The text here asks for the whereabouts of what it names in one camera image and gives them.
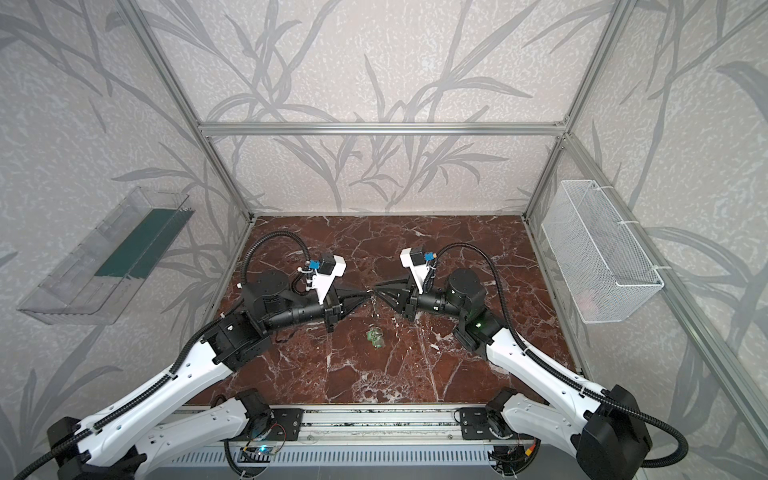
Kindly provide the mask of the green key tag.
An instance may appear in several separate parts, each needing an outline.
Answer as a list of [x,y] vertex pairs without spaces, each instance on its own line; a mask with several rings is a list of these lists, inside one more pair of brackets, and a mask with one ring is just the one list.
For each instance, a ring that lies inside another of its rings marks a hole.
[[386,343],[383,330],[379,327],[372,327],[366,332],[366,338],[375,349],[384,348]]

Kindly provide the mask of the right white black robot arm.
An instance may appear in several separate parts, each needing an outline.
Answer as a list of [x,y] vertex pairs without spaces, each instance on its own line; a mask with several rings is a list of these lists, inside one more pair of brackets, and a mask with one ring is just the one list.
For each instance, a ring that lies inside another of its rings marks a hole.
[[476,273],[458,269],[443,289],[429,291],[408,278],[375,286],[393,310],[412,320],[419,312],[456,319],[454,337],[468,351],[504,369],[533,389],[535,402],[514,389],[488,402],[491,434],[500,440],[525,436],[573,456],[591,479],[632,479],[652,447],[644,423],[587,396],[592,382],[559,365],[523,338],[485,303]]

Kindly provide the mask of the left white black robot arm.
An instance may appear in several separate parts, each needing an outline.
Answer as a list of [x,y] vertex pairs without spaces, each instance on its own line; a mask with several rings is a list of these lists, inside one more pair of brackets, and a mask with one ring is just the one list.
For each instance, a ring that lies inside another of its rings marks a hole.
[[167,423],[178,407],[229,377],[273,345],[278,331],[338,322],[369,299],[364,290],[334,285],[337,272],[304,273],[305,292],[286,273],[268,270],[242,285],[238,302],[193,334],[174,362],[123,399],[84,419],[65,417],[48,429],[60,479],[139,479],[185,453],[273,427],[271,408],[254,389],[185,420]]

